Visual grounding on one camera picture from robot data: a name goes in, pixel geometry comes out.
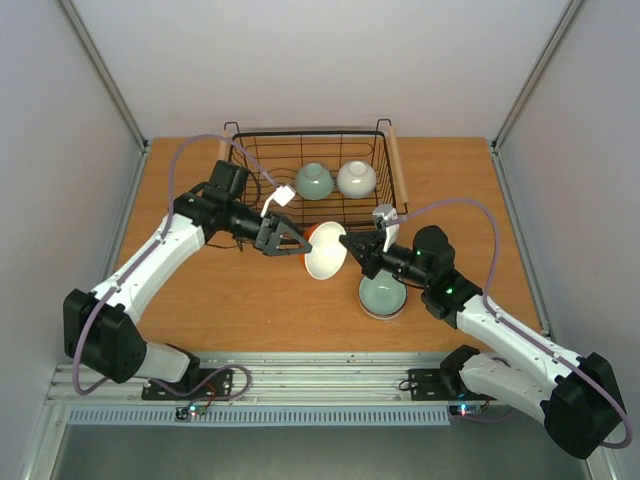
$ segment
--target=white robotic arm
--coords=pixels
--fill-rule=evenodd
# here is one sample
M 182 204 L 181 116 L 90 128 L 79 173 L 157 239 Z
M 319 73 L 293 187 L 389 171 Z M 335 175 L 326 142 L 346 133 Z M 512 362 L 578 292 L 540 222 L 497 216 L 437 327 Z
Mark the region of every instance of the white robotic arm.
M 74 360 L 80 355 L 83 364 L 117 383 L 141 377 L 180 383 L 184 391 L 193 388 L 199 379 L 197 357 L 146 342 L 136 328 L 162 285 L 218 231 L 250 240 L 268 256 L 311 251 L 302 231 L 285 216 L 266 210 L 261 215 L 235 201 L 247 176 L 242 167 L 218 162 L 209 182 L 178 197 L 173 212 L 117 272 L 91 292 L 71 292 L 63 305 L 66 354 Z
M 392 212 L 374 212 L 374 221 L 385 216 L 392 217 Z M 455 250 L 440 228 L 419 230 L 409 249 L 389 244 L 387 226 L 377 226 L 377 232 L 340 237 L 362 273 L 374 278 L 386 270 L 401 283 L 421 289 L 429 313 L 508 361 L 505 365 L 464 345 L 452 352 L 441 363 L 440 376 L 453 398 L 475 393 L 511 405 L 543 423 L 554 441 L 578 458 L 590 455 L 620 423 L 613 404 L 624 407 L 604 358 L 596 353 L 582 358 L 556 345 L 483 297 L 482 290 L 454 268 Z

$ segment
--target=bowl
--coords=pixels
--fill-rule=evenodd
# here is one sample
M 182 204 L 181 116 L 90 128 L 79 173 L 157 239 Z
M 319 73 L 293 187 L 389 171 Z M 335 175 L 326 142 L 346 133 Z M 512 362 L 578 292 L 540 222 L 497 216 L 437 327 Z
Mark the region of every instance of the bowl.
M 307 200 L 321 200 L 333 192 L 333 178 L 319 163 L 305 165 L 296 175 L 296 192 Z
M 390 320 L 400 315 L 407 303 L 408 288 L 389 272 L 381 270 L 375 278 L 360 281 L 358 297 L 365 312 L 378 320 Z
M 347 249 L 340 243 L 340 235 L 347 233 L 338 222 L 312 226 L 304 237 L 312 245 L 311 253 L 300 255 L 305 270 L 316 280 L 333 277 L 347 257 Z
M 354 160 L 342 166 L 337 182 L 345 197 L 368 197 L 376 188 L 376 172 L 368 163 Z

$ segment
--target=white enclosure wall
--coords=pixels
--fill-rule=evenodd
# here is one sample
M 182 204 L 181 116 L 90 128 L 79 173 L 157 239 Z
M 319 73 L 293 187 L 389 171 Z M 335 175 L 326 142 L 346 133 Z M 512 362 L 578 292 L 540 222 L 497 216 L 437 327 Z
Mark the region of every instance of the white enclosure wall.
M 560 341 L 614 366 L 640 430 L 640 3 L 590 0 L 502 149 Z M 640 441 L 617 453 L 638 478 Z
M 0 2 L 0 478 L 19 478 L 62 301 L 98 280 L 139 157 L 52 0 Z
M 494 137 L 566 0 L 76 0 L 147 137 L 374 125 Z

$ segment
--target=wooden table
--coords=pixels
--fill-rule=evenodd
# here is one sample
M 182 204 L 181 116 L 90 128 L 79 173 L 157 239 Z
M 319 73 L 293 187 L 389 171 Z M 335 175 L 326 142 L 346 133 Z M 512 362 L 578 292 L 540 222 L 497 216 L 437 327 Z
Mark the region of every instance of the wooden table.
M 167 208 L 167 172 L 183 139 L 153 141 L 123 247 L 122 264 L 147 240 Z M 480 138 L 400 138 L 410 211 L 457 196 L 485 203 L 500 223 L 502 252 L 492 296 L 527 325 L 539 329 L 511 225 L 486 141 Z M 203 140 L 179 161 L 176 195 L 209 178 L 218 143 Z M 455 247 L 456 266 L 484 285 L 493 237 L 484 214 L 468 205 L 447 206 L 401 227 L 399 244 L 439 225 Z M 228 234 L 213 242 L 232 245 Z M 147 340 L 192 351 L 450 351 L 475 339 L 435 320 L 419 292 L 409 292 L 396 323 L 367 316 L 357 289 L 360 268 L 348 257 L 338 274 L 313 280 L 297 257 L 269 258 L 252 248 L 203 248 L 185 262 L 145 311 L 139 328 Z

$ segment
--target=wooden handle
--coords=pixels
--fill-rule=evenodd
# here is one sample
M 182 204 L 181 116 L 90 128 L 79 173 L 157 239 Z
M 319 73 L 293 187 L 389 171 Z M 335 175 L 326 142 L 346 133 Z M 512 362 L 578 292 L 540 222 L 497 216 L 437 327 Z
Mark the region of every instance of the wooden handle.
M 391 141 L 391 161 L 395 170 L 395 184 L 398 187 L 400 201 L 405 205 L 409 205 L 409 195 L 407 194 L 407 186 L 404 183 L 404 173 L 402 172 L 402 160 L 400 160 L 400 149 L 398 148 L 398 138 L 396 137 L 396 128 L 389 126 L 389 140 Z
M 229 132 L 226 130 L 222 132 L 222 136 L 229 138 Z M 227 161 L 227 155 L 229 154 L 229 144 L 227 142 L 220 141 L 220 145 L 218 146 L 218 158 L 217 160 Z

